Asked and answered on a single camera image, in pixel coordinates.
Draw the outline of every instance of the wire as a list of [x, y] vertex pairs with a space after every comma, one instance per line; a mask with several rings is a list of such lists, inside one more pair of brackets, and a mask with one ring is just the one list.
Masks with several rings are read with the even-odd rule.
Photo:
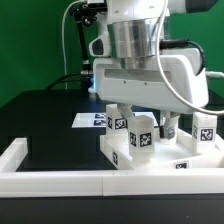
[[202, 47], [199, 44], [197, 44], [197, 43], [195, 43], [193, 41], [189, 41], [188, 40], [187, 43], [189, 45], [192, 45], [192, 46], [196, 47], [199, 50], [199, 53], [201, 55], [201, 67], [200, 67], [200, 69], [199, 69], [199, 71], [197, 73], [197, 75], [199, 75], [199, 74], [201, 74], [201, 72], [205, 68], [205, 54], [204, 54], [204, 50], [202, 49]]
[[206, 71], [205, 74], [209, 78], [221, 78], [221, 79], [224, 79], [224, 73], [222, 73], [222, 72]]
[[177, 91], [171, 86], [171, 84], [167, 80], [166, 75], [164, 74], [164, 71], [162, 68], [161, 60], [160, 60], [160, 34], [161, 34], [161, 31], [163, 28], [163, 23], [164, 23], [164, 20], [166, 17], [167, 8], [168, 8], [168, 0], [165, 0], [163, 11], [162, 11], [160, 19], [159, 19], [158, 33], [157, 33], [157, 37], [156, 37], [156, 61], [157, 61], [158, 69], [159, 69], [159, 74], [160, 74], [161, 78], [163, 79], [164, 84], [166, 85], [168, 90], [173, 94], [173, 96], [175, 96], [180, 102], [182, 102], [184, 105], [190, 107], [191, 109], [201, 112], [201, 113], [210, 114], [210, 115], [216, 115], [216, 116], [224, 115], [223, 110], [222, 111], [211, 111], [211, 110], [205, 110], [205, 109], [202, 109], [202, 108], [199, 108], [199, 107], [193, 105], [189, 101], [185, 100], [179, 93], [177, 93]]
[[63, 59], [64, 59], [64, 74], [67, 75], [67, 58], [66, 58], [66, 51], [65, 51], [65, 20], [66, 20], [66, 16], [68, 14], [69, 9], [78, 3], [82, 3], [82, 2], [86, 2], [86, 0], [80, 0], [80, 1], [75, 1], [72, 2], [67, 9], [64, 12], [63, 15], [63, 19], [62, 19], [62, 29], [61, 29], [61, 35], [62, 35], [62, 50], [63, 50]]
[[75, 76], [80, 76], [80, 74], [70, 74], [70, 75], [64, 75], [60, 78], [58, 78], [56, 81], [54, 81], [53, 83], [51, 83], [45, 90], [51, 90], [54, 86], [56, 86], [58, 83], [67, 83], [70, 82], [68, 80], [64, 81], [65, 79], [68, 79], [70, 77], [75, 77]]

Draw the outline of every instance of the cable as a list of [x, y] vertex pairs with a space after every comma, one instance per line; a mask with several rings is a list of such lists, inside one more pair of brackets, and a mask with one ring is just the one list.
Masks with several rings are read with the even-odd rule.
[[221, 78], [221, 79], [224, 79], [224, 73], [222, 73], [222, 72], [206, 71], [205, 74], [209, 78]]
[[173, 96], [175, 96], [180, 102], [182, 102], [184, 105], [190, 107], [191, 109], [201, 112], [201, 113], [210, 114], [210, 115], [216, 115], [216, 116], [224, 115], [223, 110], [222, 111], [211, 111], [211, 110], [205, 110], [205, 109], [194, 106], [192, 103], [185, 100], [179, 93], [177, 93], [177, 91], [171, 86], [171, 84], [167, 80], [166, 75], [164, 74], [164, 71], [162, 68], [161, 60], [160, 60], [160, 34], [161, 34], [161, 31], [163, 28], [163, 23], [164, 23], [164, 20], [166, 17], [167, 8], [168, 8], [168, 0], [165, 0], [163, 11], [162, 11], [160, 19], [159, 19], [158, 33], [157, 33], [157, 37], [156, 37], [156, 61], [157, 61], [157, 66], [159, 69], [160, 76], [163, 79], [164, 84], [166, 85], [168, 90], [173, 94]]
[[204, 54], [204, 50], [202, 49], [202, 47], [199, 44], [197, 44], [197, 43], [195, 43], [193, 41], [189, 41], [188, 40], [187, 43], [189, 45], [192, 45], [192, 46], [196, 47], [199, 50], [199, 53], [201, 55], [201, 67], [200, 67], [200, 69], [199, 69], [199, 71], [197, 73], [197, 75], [199, 75], [203, 71], [203, 69], [205, 68], [205, 54]]
[[70, 75], [64, 75], [60, 78], [58, 78], [56, 81], [54, 81], [53, 83], [51, 83], [45, 90], [51, 90], [54, 86], [56, 86], [58, 83], [62, 83], [62, 82], [69, 82], [69, 81], [64, 81], [65, 79], [68, 79], [70, 77], [75, 77], [75, 76], [80, 76], [80, 74], [70, 74]]
[[75, 2], [72, 2], [68, 7], [67, 9], [65, 10], [64, 12], [64, 15], [63, 15], [63, 19], [62, 19], [62, 29], [61, 29], [61, 35], [62, 35], [62, 50], [63, 50], [63, 58], [64, 58], [64, 74], [67, 75], [67, 59], [66, 59], [66, 51], [65, 51], [65, 20], [66, 20], [66, 16], [68, 14], [68, 11], [69, 9], [75, 5], [75, 4], [78, 4], [78, 3], [82, 3], [82, 2], [86, 2], [86, 0], [80, 0], [80, 1], [75, 1]]
[[172, 48], [185, 48], [188, 47], [189, 45], [192, 45], [194, 47], [196, 47], [200, 53], [201, 56], [201, 66], [197, 72], [196, 75], [201, 74], [201, 72], [203, 71], [203, 69], [205, 68], [205, 54], [204, 54], [204, 50], [202, 49], [202, 47], [193, 42], [190, 41], [188, 39], [178, 39], [178, 40], [161, 40], [160, 41], [160, 50], [163, 49], [172, 49]]

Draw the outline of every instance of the white block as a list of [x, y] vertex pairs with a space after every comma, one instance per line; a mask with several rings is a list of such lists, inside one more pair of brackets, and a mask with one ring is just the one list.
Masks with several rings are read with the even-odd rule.
[[154, 121], [145, 115], [128, 119], [129, 154], [133, 162], [148, 162], [154, 156]]
[[119, 110], [117, 109], [117, 104], [110, 104], [106, 106], [107, 114], [107, 135], [125, 135], [127, 134], [127, 121], [122, 118]]
[[217, 116], [194, 113], [192, 125], [192, 149], [206, 153], [215, 148]]

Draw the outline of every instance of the black cable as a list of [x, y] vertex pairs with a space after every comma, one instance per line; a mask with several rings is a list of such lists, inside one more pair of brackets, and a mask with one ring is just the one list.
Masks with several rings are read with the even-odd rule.
[[199, 71], [197, 72], [196, 76], [198, 76], [203, 69], [205, 68], [205, 54], [204, 54], [204, 50], [202, 49], [202, 47], [193, 42], [190, 41], [188, 39], [179, 39], [179, 40], [161, 40], [160, 41], [160, 49], [171, 49], [171, 48], [185, 48], [189, 45], [192, 45], [194, 47], [196, 47], [200, 53], [201, 56], [201, 66], [199, 68]]
[[69, 75], [64, 75], [60, 78], [58, 78], [57, 80], [55, 80], [53, 83], [51, 83], [49, 86], [47, 86], [47, 88], [45, 90], [51, 90], [54, 86], [56, 86], [58, 83], [61, 83], [61, 81], [68, 79], [70, 77], [75, 77], [75, 76], [80, 76], [79, 73], [76, 74], [69, 74]]
[[201, 67], [200, 67], [200, 69], [197, 73], [197, 75], [199, 75], [203, 71], [203, 69], [205, 68], [205, 53], [204, 53], [204, 50], [199, 44], [197, 44], [193, 41], [188, 40], [187, 43], [188, 43], [188, 45], [192, 45], [192, 46], [196, 47], [199, 50], [199, 53], [201, 55]]

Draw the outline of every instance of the white robot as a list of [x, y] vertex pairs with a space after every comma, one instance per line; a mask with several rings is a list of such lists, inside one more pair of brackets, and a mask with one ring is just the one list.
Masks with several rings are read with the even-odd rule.
[[[100, 99], [117, 103], [117, 106], [111, 105], [108, 108], [107, 123], [110, 127], [107, 127], [107, 135], [101, 138], [101, 148], [117, 168], [136, 168], [139, 164], [155, 167], [152, 166], [155, 154], [163, 157], [164, 151], [161, 149], [164, 145], [172, 145], [166, 147], [165, 152], [176, 147], [177, 151], [182, 150], [183, 153], [180, 157], [174, 156], [171, 159], [176, 161], [172, 165], [167, 165], [166, 161], [166, 165], [160, 163], [161, 167], [200, 167], [200, 162], [193, 162], [194, 159], [187, 163], [183, 161], [186, 161], [186, 157], [193, 156], [198, 161], [198, 155], [203, 154], [203, 149], [217, 149], [217, 117], [214, 116], [217, 113], [203, 109], [208, 103], [203, 50], [189, 40], [166, 40], [166, 19], [170, 14], [207, 11], [216, 2], [217, 0], [87, 1], [83, 22], [88, 25], [97, 19], [99, 31], [99, 37], [89, 47], [91, 55], [97, 57], [93, 68], [95, 91]], [[160, 110], [160, 131], [154, 130], [148, 118], [134, 118], [132, 105]], [[192, 137], [177, 129], [180, 113], [195, 113]], [[118, 114], [128, 121], [128, 137], [125, 134], [122, 137], [121, 132], [112, 128], [116, 119], [121, 123], [122, 118]], [[128, 153], [124, 152], [126, 146], [122, 145], [125, 139], [129, 140]]]

